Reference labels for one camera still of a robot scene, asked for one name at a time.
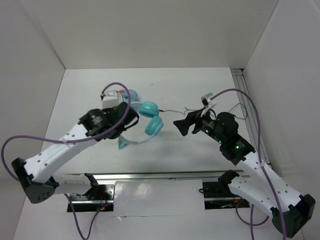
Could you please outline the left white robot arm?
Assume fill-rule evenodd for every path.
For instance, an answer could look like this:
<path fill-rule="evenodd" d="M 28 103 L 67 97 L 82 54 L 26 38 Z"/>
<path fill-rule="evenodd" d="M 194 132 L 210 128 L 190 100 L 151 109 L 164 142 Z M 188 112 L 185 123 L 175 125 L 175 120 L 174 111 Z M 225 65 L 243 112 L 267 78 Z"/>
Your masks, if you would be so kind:
<path fill-rule="evenodd" d="M 32 204 L 54 194 L 78 194 L 88 200 L 105 190 L 91 173 L 57 174 L 64 164 L 101 140 L 116 139 L 139 121 L 138 112 L 126 102 L 105 109 L 91 109 L 60 140 L 41 153 L 16 158 L 13 170 Z"/>

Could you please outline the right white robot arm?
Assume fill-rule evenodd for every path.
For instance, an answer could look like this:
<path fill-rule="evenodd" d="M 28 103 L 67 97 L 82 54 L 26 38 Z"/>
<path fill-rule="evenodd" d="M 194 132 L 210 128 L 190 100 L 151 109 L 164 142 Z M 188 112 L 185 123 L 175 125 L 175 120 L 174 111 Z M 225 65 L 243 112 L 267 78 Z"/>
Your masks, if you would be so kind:
<path fill-rule="evenodd" d="M 259 161 L 255 148 L 238 133 L 234 115 L 221 112 L 215 119 L 196 110 L 173 124 L 186 136 L 202 132 L 220 144 L 222 155 L 244 171 L 259 187 L 251 185 L 233 170 L 220 176 L 218 190 L 223 196 L 240 196 L 267 214 L 274 227 L 287 238 L 293 238 L 311 219 L 316 201 L 310 194 L 293 189 L 264 161 Z"/>

